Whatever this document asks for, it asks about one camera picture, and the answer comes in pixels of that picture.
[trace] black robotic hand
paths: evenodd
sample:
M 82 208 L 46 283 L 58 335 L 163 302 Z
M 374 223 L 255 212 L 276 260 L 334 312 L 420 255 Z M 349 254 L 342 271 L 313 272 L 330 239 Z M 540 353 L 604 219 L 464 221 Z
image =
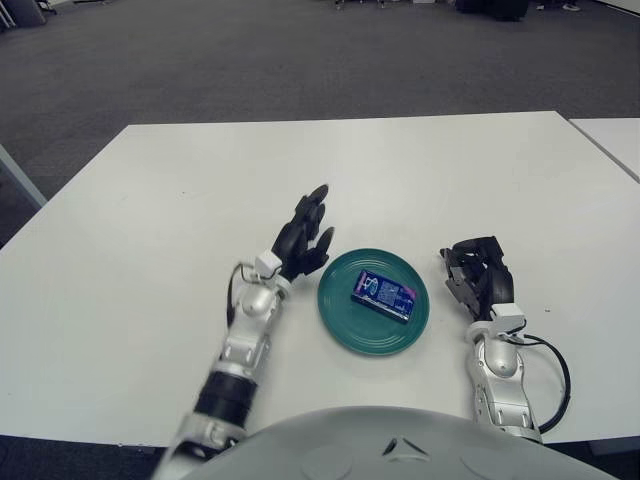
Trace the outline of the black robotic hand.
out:
M 318 270 L 329 259 L 327 250 L 333 237 L 333 227 L 325 230 L 315 247 L 309 245 L 318 235 L 325 211 L 322 201 L 327 193 L 329 186 L 322 185 L 310 195 L 303 196 L 293 219 L 282 227 L 271 247 L 271 251 L 282 260 L 280 275 L 290 282 L 301 273 L 308 275 Z
M 454 297 L 464 303 L 474 320 L 491 320 L 491 305 L 513 302 L 513 277 L 502 263 L 502 249 L 496 237 L 482 237 L 443 248 Z

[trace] small box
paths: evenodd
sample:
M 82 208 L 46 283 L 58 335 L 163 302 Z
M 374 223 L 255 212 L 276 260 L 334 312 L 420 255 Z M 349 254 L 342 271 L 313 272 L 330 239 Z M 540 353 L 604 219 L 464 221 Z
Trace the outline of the small box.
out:
M 416 292 L 382 275 L 362 270 L 351 299 L 406 325 L 413 311 Z

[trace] plate rim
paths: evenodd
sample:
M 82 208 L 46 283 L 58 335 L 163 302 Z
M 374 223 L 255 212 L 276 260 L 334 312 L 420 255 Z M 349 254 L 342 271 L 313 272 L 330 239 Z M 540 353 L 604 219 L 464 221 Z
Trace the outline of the plate rim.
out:
M 416 333 L 415 337 L 413 338 L 413 340 L 411 342 L 409 342 L 407 345 L 402 346 L 400 349 L 397 350 L 392 350 L 390 352 L 369 352 L 369 351 L 364 351 L 362 349 L 353 347 L 351 345 L 347 345 L 344 343 L 344 341 L 337 337 L 336 334 L 334 333 L 334 331 L 329 328 L 329 325 L 327 324 L 327 321 L 325 320 L 325 317 L 322 313 L 322 307 L 321 307 L 321 297 L 320 297 L 320 292 L 321 292 L 321 287 L 322 284 L 327 280 L 327 278 L 330 275 L 330 271 L 331 270 L 331 266 L 334 265 L 336 262 L 338 262 L 338 260 L 340 260 L 342 257 L 346 256 L 346 255 L 350 255 L 350 254 L 354 254 L 356 252 L 362 252 L 362 251 L 374 251 L 374 252 L 380 252 L 384 255 L 391 255 L 392 257 L 395 257 L 396 259 L 400 260 L 402 263 L 404 263 L 407 267 L 409 267 L 410 271 L 413 272 L 416 276 L 416 278 L 418 278 L 418 280 L 420 280 L 420 286 L 422 287 L 424 294 L 425 294 L 425 299 L 426 299 L 426 316 L 425 316 L 425 320 L 424 323 L 422 325 L 422 328 Z M 431 301 L 429 300 L 429 291 L 427 290 L 427 286 L 424 283 L 424 280 L 422 279 L 422 277 L 420 276 L 420 274 L 416 271 L 415 268 L 413 268 L 413 266 L 411 266 L 411 264 L 409 262 L 407 262 L 404 258 L 402 258 L 399 255 L 396 255 L 393 252 L 390 252 L 388 250 L 382 250 L 381 248 L 371 248 L 371 247 L 363 247 L 363 248 L 356 248 L 355 250 L 349 250 L 348 252 L 344 252 L 342 255 L 340 255 L 339 257 L 337 257 L 335 260 L 333 260 L 325 269 L 325 271 L 322 274 L 322 277 L 320 278 L 320 283 L 318 283 L 318 293 L 316 295 L 316 304 L 318 306 L 318 312 L 320 313 L 320 318 L 322 319 L 322 324 L 324 325 L 325 329 L 329 331 L 329 333 L 331 334 L 331 336 L 343 347 L 347 348 L 348 350 L 351 350 L 352 352 L 361 354 L 361 355 L 367 355 L 367 356 L 374 356 L 374 357 L 383 357 L 386 355 L 394 355 L 400 352 L 403 352 L 404 350 L 406 350 L 407 348 L 411 347 L 414 343 L 416 343 L 416 341 L 418 340 L 418 338 L 420 338 L 422 336 L 422 334 L 424 333 L 424 330 L 427 328 L 427 323 L 429 323 L 429 313 L 431 312 Z

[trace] gray carpet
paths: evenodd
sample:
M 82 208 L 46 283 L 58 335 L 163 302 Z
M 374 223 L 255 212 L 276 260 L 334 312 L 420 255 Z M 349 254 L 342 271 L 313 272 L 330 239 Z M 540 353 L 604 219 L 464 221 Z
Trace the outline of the gray carpet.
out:
M 51 196 L 132 123 L 640 115 L 640 21 L 581 5 L 506 23 L 446 4 L 65 4 L 0 35 L 0 143 Z M 32 209 L 2 183 L 6 242 Z

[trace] table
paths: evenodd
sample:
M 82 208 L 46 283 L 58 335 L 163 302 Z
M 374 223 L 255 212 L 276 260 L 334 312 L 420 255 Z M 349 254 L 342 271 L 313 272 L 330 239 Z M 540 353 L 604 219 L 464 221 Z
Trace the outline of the table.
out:
M 470 317 L 438 249 L 494 234 L 527 331 L 571 368 L 572 403 L 544 440 L 640 433 L 640 195 L 554 112 L 127 127 L 0 250 L 0 433 L 166 445 L 220 349 L 232 266 L 323 182 L 332 257 L 405 258 L 429 322 L 401 354 L 359 356 L 319 319 L 322 272 L 300 279 L 250 432 L 340 405 L 470 417 Z M 560 369 L 524 355 L 544 421 Z
M 571 123 L 640 183 L 640 118 L 586 118 Z

